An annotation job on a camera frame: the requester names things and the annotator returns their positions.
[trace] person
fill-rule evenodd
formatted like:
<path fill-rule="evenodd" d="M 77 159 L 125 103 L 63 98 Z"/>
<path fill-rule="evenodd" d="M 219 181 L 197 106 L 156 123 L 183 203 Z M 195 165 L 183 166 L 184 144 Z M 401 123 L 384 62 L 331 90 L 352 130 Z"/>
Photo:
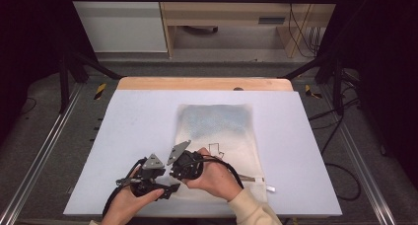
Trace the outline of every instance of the person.
<path fill-rule="evenodd" d="M 210 155 L 206 148 L 197 151 L 201 155 Z M 202 175 L 195 180 L 183 180 L 188 188 L 200 188 L 210 194 L 224 198 L 237 216 L 237 224 L 243 225 L 281 225 L 271 207 L 258 202 L 249 189 L 242 189 L 228 169 L 216 162 L 205 162 Z M 163 189 L 155 189 L 143 196 L 136 197 L 130 187 L 123 188 L 113 199 L 102 225 L 124 225 L 147 204 L 155 201 Z"/>

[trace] white cabinet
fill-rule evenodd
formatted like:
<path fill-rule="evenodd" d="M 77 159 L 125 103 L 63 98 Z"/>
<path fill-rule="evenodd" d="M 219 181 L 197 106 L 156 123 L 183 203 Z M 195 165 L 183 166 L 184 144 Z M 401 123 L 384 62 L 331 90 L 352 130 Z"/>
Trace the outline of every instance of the white cabinet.
<path fill-rule="evenodd" d="M 158 2 L 74 2 L 95 52 L 167 52 Z"/>

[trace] wooden desk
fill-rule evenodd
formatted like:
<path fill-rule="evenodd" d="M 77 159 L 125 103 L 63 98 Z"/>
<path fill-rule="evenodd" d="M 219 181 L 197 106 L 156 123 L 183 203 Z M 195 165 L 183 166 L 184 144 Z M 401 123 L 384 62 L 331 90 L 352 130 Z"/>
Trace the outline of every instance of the wooden desk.
<path fill-rule="evenodd" d="M 302 40 L 299 28 L 303 34 L 307 27 L 326 28 L 335 7 L 332 4 L 294 4 L 296 24 L 290 19 L 290 4 L 163 2 L 160 6 L 170 56 L 173 56 L 177 26 L 273 26 L 277 27 L 288 57 L 294 56 Z"/>
<path fill-rule="evenodd" d="M 240 87 L 244 91 L 232 91 Z M 305 109 L 288 80 L 263 78 L 154 78 L 120 80 L 64 214 L 98 215 L 139 158 L 168 159 L 181 105 L 249 105 L 267 199 L 281 217 L 341 215 Z M 169 183 L 168 171 L 160 183 Z M 224 201 L 172 195 L 144 207 L 138 216 L 232 217 Z"/>

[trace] silver rod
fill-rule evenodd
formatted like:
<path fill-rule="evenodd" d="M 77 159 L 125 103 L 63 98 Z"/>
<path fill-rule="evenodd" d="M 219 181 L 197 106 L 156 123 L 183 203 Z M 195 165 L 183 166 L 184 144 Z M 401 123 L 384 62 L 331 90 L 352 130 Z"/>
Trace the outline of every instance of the silver rod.
<path fill-rule="evenodd" d="M 327 101 L 328 105 L 333 109 L 332 100 L 331 100 L 331 93 L 329 91 L 329 87 L 325 88 L 324 86 L 320 85 L 321 91 L 324 93 L 324 98 Z M 335 113 L 334 118 L 338 120 L 338 116 Z M 393 215 L 390 212 L 389 207 L 387 206 L 386 201 L 381 193 L 381 190 L 378 187 L 375 179 L 372 176 L 372 173 L 369 170 L 369 167 L 366 165 L 363 157 L 361 156 L 356 143 L 353 140 L 353 137 L 350 134 L 350 131 L 347 128 L 347 125 L 344 121 L 340 124 L 340 131 L 341 137 L 346 142 L 345 148 L 347 153 L 353 163 L 353 166 L 357 172 L 359 177 L 360 183 L 363 186 L 366 195 L 369 198 L 372 207 L 381 222 L 382 225 L 395 225 L 396 222 L 393 218 Z"/>
<path fill-rule="evenodd" d="M 26 200 L 28 199 L 36 181 L 39 177 L 46 160 L 55 146 L 55 143 L 67 122 L 70 113 L 73 111 L 74 106 L 80 96 L 83 84 L 76 84 L 74 90 L 70 96 L 70 103 L 67 109 L 58 115 L 54 125 L 46 136 L 40 150 L 38 151 L 31 167 L 28 169 L 23 181 L 17 189 L 12 200 L 9 202 L 7 208 L 3 211 L 0 218 L 0 225 L 13 225 L 17 220 L 19 213 L 21 212 Z"/>

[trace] sleeve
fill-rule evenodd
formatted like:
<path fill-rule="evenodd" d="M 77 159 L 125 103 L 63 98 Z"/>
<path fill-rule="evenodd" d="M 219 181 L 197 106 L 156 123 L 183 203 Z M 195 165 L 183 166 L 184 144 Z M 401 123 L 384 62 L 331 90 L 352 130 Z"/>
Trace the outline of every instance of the sleeve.
<path fill-rule="evenodd" d="M 243 189 L 228 205 L 237 216 L 237 224 L 282 224 L 273 209 L 266 203 L 258 202 L 247 188 Z"/>

